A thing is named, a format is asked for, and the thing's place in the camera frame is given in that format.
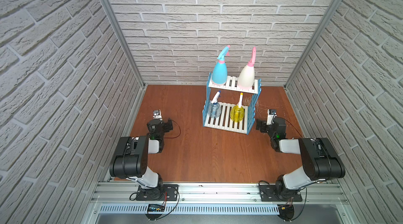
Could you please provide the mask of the yellow spray bottle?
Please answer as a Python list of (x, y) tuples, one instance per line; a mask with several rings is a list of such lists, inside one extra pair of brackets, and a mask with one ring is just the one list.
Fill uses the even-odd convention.
[(242, 121), (245, 116), (245, 109), (242, 106), (242, 100), (243, 100), (243, 93), (240, 94), (239, 102), (232, 108), (230, 112), (230, 118), (235, 123)]

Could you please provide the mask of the clear spray bottle blue nozzle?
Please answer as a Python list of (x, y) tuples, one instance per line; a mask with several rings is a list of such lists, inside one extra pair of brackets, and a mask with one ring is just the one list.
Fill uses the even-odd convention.
[(209, 108), (208, 108), (208, 115), (212, 118), (212, 119), (218, 119), (221, 115), (221, 105), (218, 103), (218, 98), (220, 97), (220, 91), (217, 91), (217, 93), (215, 94), (215, 96), (213, 97), (212, 101), (209, 104)]

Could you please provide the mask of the white spray bottle pink nozzle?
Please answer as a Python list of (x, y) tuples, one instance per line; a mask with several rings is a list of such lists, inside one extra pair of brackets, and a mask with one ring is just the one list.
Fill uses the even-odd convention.
[(256, 60), (256, 47), (253, 47), (251, 59), (248, 61), (247, 65), (241, 71), (238, 77), (238, 87), (244, 90), (253, 87), (255, 82), (255, 60)]

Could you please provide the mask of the teal spray bottle pink trim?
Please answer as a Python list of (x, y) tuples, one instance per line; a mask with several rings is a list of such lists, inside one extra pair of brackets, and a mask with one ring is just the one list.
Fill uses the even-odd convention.
[(225, 56), (229, 55), (229, 49), (230, 45), (227, 45), (217, 57), (218, 62), (216, 63), (212, 73), (212, 82), (216, 85), (224, 85), (227, 82), (228, 71), (225, 63)]

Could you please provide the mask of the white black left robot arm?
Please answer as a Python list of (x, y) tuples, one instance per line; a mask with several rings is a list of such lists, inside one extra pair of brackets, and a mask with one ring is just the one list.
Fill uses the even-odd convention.
[(172, 120), (152, 119), (149, 132), (139, 137), (121, 137), (109, 165), (112, 177), (138, 183), (142, 189), (161, 189), (160, 174), (148, 167), (148, 155), (158, 154), (164, 148), (164, 135), (173, 130)]

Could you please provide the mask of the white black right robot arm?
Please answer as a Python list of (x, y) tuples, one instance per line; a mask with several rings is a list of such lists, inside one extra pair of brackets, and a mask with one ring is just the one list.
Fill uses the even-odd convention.
[(279, 153), (301, 156), (302, 166), (278, 177), (274, 192), (278, 197), (297, 193), (318, 181), (343, 178), (346, 168), (327, 138), (286, 139), (285, 119), (274, 117), (267, 122), (257, 120), (256, 129), (270, 136), (271, 147)]

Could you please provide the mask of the blue and white slatted shelf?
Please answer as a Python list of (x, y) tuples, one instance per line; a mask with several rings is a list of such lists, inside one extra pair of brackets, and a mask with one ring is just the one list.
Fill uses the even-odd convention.
[[(251, 93), (253, 96), (251, 98), (250, 104), (248, 106), (243, 106), (244, 118), (240, 122), (234, 122), (230, 117), (230, 112), (235, 104), (219, 102), (221, 106), (221, 115), (219, 118), (212, 118), (209, 113), (209, 105), (211, 104), (211, 89), (217, 88), (219, 90), (229, 90), (243, 93)], [(215, 129), (222, 129), (230, 132), (242, 133), (248, 135), (255, 122), (256, 109), (259, 95), (261, 93), (261, 80), (255, 79), (254, 85), (248, 90), (243, 90), (238, 87), (238, 78), (235, 76), (228, 76), (225, 85), (216, 85), (212, 81), (212, 74), (208, 76), (207, 86), (206, 86), (206, 102), (203, 108), (203, 126)]]

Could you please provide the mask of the green circuit board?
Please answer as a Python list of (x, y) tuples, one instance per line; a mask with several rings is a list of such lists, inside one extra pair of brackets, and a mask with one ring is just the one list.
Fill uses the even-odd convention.
[(147, 212), (165, 212), (165, 205), (161, 204), (149, 204), (147, 208)]

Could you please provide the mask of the black round connector box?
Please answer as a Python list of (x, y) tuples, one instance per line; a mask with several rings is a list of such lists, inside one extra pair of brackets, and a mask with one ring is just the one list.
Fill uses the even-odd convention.
[(278, 205), (278, 217), (283, 221), (291, 221), (294, 218), (295, 208), (293, 205)]

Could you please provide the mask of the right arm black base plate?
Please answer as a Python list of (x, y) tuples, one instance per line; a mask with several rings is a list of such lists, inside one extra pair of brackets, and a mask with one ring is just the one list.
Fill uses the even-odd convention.
[(280, 189), (276, 185), (260, 184), (258, 185), (260, 198), (262, 202), (302, 202), (302, 196), (299, 190)]

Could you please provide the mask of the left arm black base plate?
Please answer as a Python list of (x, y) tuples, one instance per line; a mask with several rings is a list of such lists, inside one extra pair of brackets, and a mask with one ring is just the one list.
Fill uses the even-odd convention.
[(175, 202), (178, 200), (178, 184), (163, 184), (161, 187), (144, 189), (139, 188), (137, 190), (136, 197), (131, 200), (137, 201), (168, 201)]

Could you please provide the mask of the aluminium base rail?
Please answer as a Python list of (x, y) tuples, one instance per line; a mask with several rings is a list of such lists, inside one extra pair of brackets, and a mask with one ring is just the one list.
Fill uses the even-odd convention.
[[(355, 224), (351, 207), (339, 184), (313, 184), (302, 190), (302, 202), (262, 202), (258, 185), (237, 183), (179, 183), (178, 200), (137, 201), (138, 186), (132, 182), (99, 182), (91, 197), (82, 220), (94, 224), (101, 214), (131, 213), (152, 215), (153, 219), (184, 215), (278, 215), (278, 205), (293, 205), (295, 214), (303, 217), (317, 217), (326, 210), (336, 210), (336, 219), (343, 224)], [(165, 205), (165, 212), (147, 212), (149, 204)]]

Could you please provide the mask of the left aluminium corner post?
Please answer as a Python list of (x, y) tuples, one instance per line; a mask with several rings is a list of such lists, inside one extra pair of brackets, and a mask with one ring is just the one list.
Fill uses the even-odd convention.
[(126, 38), (123, 34), (123, 31), (119, 25), (119, 22), (117, 20), (117, 17), (115, 15), (115, 12), (113, 11), (112, 5), (110, 3), (109, 0), (100, 0), (100, 3), (105, 11), (105, 14), (108, 18), (108, 20), (110, 21), (111, 27), (115, 33), (116, 38), (118, 39), (118, 42), (120, 43), (122, 50), (129, 62), (129, 65), (134, 73), (134, 76), (137, 79), (137, 82), (139, 83), (140, 87), (142, 87), (143, 89), (146, 88), (146, 84), (144, 83), (141, 74), (135, 64), (135, 60), (133, 58), (133, 55), (131, 53), (131, 50), (129, 48), (129, 45), (126, 41)]

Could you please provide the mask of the aluminium corner post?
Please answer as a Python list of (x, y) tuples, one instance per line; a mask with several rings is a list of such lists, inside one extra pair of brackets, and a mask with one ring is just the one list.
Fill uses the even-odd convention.
[(299, 72), (300, 68), (302, 67), (303, 63), (305, 62), (306, 58), (308, 57), (310, 51), (315, 46), (317, 40), (320, 38), (321, 34), (324, 32), (325, 28), (328, 26), (329, 22), (331, 21), (332, 17), (336, 13), (340, 3), (342, 0), (332, 0), (325, 11), (321, 21), (319, 22), (317, 28), (315, 29), (313, 36), (309, 40), (307, 46), (305, 47), (301, 57), (299, 58), (295, 68), (293, 69), (290, 77), (288, 78), (286, 84), (284, 85), (284, 90), (287, 92), (294, 81), (297, 73)]
[(110, 21), (111, 27), (115, 33), (116, 38), (118, 39), (118, 42), (120, 43), (122, 50), (129, 62), (129, 65), (134, 73), (134, 76), (137, 79), (137, 82), (139, 83), (140, 87), (142, 87), (143, 89), (146, 88), (146, 84), (144, 83), (141, 74), (135, 64), (135, 60), (133, 58), (133, 55), (131, 53), (131, 50), (129, 48), (129, 45), (126, 41), (126, 38), (123, 34), (123, 31), (119, 25), (119, 22), (117, 20), (117, 17), (115, 15), (115, 12), (113, 11), (112, 5), (110, 3), (109, 0), (100, 0), (100, 3), (105, 11), (105, 14), (108, 18), (108, 20)]

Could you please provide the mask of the right aluminium corner post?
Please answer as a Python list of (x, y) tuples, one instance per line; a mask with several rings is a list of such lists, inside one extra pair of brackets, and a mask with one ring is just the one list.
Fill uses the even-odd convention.
[(288, 78), (286, 84), (284, 85), (284, 90), (287, 92), (294, 81), (297, 73), (299, 72), (300, 68), (302, 67), (303, 63), (305, 62), (306, 58), (308, 57), (310, 51), (315, 46), (317, 40), (320, 38), (321, 34), (324, 32), (325, 28), (328, 26), (329, 22), (331, 21), (332, 17), (336, 13), (340, 3), (342, 0), (332, 0), (325, 11), (321, 21), (319, 22), (317, 28), (315, 29), (313, 36), (309, 40), (307, 46), (305, 47), (301, 57), (299, 58), (295, 68), (293, 69), (290, 77)]

